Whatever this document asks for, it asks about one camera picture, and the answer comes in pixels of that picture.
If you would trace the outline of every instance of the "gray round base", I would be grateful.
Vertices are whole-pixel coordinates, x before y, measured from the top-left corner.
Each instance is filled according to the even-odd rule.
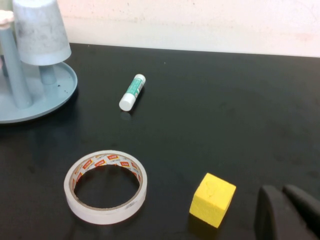
[[[33,104],[19,109],[14,103],[9,80],[0,70],[0,124],[18,123],[44,116],[65,104],[75,92],[78,78],[64,62],[53,66],[56,83],[45,85],[40,79],[39,67],[23,65]]]

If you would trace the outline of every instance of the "gray post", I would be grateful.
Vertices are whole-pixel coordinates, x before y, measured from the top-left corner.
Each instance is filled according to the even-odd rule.
[[[0,42],[15,104],[20,109],[28,108],[32,105],[32,99],[10,27],[0,30]]]
[[[53,65],[39,66],[41,82],[46,85],[54,84],[57,79]]]

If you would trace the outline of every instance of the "masking tape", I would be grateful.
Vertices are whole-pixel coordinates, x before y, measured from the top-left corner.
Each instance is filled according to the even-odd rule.
[[[118,165],[129,169],[139,181],[139,189],[127,202],[111,208],[97,208],[84,204],[75,195],[78,180],[87,171],[104,165]],[[79,159],[67,172],[64,192],[72,212],[82,220],[99,225],[115,224],[130,218],[145,201],[147,193],[147,173],[142,164],[133,156],[115,150],[97,151]]]

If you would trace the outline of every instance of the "yellow cube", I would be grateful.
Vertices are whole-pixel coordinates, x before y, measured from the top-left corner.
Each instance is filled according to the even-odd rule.
[[[207,173],[194,193],[189,212],[218,228],[235,191],[235,185]]]

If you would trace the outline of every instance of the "black table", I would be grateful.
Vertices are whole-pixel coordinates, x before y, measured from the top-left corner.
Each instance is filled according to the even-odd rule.
[[[253,240],[261,185],[290,183],[320,199],[320,59],[80,44],[72,51],[72,99],[49,116],[0,127],[1,239]],[[134,110],[121,112],[137,73],[147,83]],[[141,161],[148,191],[132,218],[97,226],[73,215],[63,181],[76,160],[108,149]],[[189,215],[207,172],[237,186],[218,230]],[[113,175],[106,190],[83,198],[130,198],[136,186],[122,171]]]

